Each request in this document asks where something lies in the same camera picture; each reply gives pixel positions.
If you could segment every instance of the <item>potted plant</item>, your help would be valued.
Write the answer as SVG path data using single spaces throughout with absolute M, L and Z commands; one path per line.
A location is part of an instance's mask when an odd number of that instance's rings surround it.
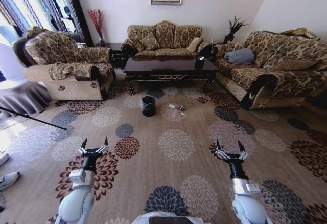
M 236 18 L 236 16 L 234 16 L 234 22 L 231 23 L 231 21 L 229 21 L 229 34 L 225 36 L 224 44 L 227 44 L 228 41 L 233 41 L 234 34 L 238 32 L 238 30 L 241 29 L 243 26 L 248 25 L 244 23 L 245 20 L 240 21 L 240 19 L 241 18 Z

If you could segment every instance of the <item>wall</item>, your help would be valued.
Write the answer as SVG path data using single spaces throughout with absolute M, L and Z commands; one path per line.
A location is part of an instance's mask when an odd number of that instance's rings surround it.
M 327 40 L 327 0 L 264 0 L 250 27 L 281 32 L 306 27 Z
M 97 33 L 86 14 L 87 9 L 101 9 L 105 20 L 103 33 L 106 42 L 123 42 L 127 27 L 131 24 L 154 25 L 169 20 L 177 25 L 202 26 L 204 38 L 222 41 L 229 31 L 229 20 L 234 15 L 254 20 L 263 0 L 183 0 L 180 6 L 151 5 L 151 0 L 80 0 L 94 43 L 99 42 Z M 248 32 L 246 26 L 237 34 L 235 41 L 243 41 Z

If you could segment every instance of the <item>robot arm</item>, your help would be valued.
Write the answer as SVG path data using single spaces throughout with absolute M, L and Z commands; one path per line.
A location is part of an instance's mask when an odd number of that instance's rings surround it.
M 241 154 L 229 154 L 221 150 L 219 142 L 216 144 L 216 156 L 227 162 L 230 167 L 230 178 L 233 184 L 235 199 L 232 203 L 234 212 L 242 224 L 272 224 L 262 204 L 252 198 L 251 192 L 258 192 L 256 185 L 249 184 L 248 177 L 242 168 L 242 163 L 248 157 L 248 152 L 240 141 Z
M 92 193 L 96 161 L 108 151 L 108 139 L 100 148 L 85 150 L 87 138 L 77 148 L 85 159 L 83 167 L 71 171 L 69 179 L 73 182 L 72 192 L 66 196 L 59 206 L 59 214 L 55 224 L 74 222 L 87 224 L 88 216 L 92 210 L 94 195 Z

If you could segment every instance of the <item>floor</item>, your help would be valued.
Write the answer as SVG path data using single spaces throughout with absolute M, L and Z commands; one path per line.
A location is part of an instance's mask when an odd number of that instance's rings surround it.
M 117 70 L 107 101 L 52 102 L 36 118 L 2 126 L 0 150 L 11 158 L 0 175 L 19 170 L 21 179 L 0 193 L 0 223 L 54 223 L 69 194 L 71 170 L 82 164 L 76 148 L 109 152 L 97 162 L 95 204 L 89 223 L 127 224 L 145 212 L 169 211 L 210 223 L 238 223 L 232 210 L 229 166 L 214 157 L 213 143 L 250 153 L 243 168 L 259 185 L 257 198 L 274 223 L 327 223 L 327 112 L 315 107 L 246 111 L 217 82 L 136 85 L 130 96 Z M 141 98 L 156 99 L 145 117 Z M 169 104 L 186 107 L 185 116 Z

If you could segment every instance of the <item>loveseat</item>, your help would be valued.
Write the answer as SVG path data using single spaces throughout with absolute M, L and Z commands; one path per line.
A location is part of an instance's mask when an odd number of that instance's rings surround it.
M 109 48 L 78 48 L 71 35 L 31 31 L 13 44 L 25 77 L 43 82 L 54 100 L 106 100 L 115 79 Z
M 146 38 L 153 35 L 157 42 L 156 46 L 151 46 L 152 42 Z M 177 26 L 168 21 L 162 21 L 154 26 L 150 25 L 130 25 L 127 29 L 128 38 L 122 45 L 123 62 L 126 63 L 129 57 L 136 56 L 204 56 L 209 58 L 212 45 L 207 41 L 201 41 L 195 51 L 186 48 L 196 37 L 202 36 L 200 26 Z M 151 50 L 147 50 L 145 45 L 150 45 Z
M 253 51 L 254 63 L 228 62 L 226 53 L 241 48 Z M 244 44 L 219 44 L 213 52 L 216 79 L 243 108 L 303 106 L 306 97 L 327 88 L 327 42 L 255 31 Z M 302 68 L 303 63 L 311 66 Z

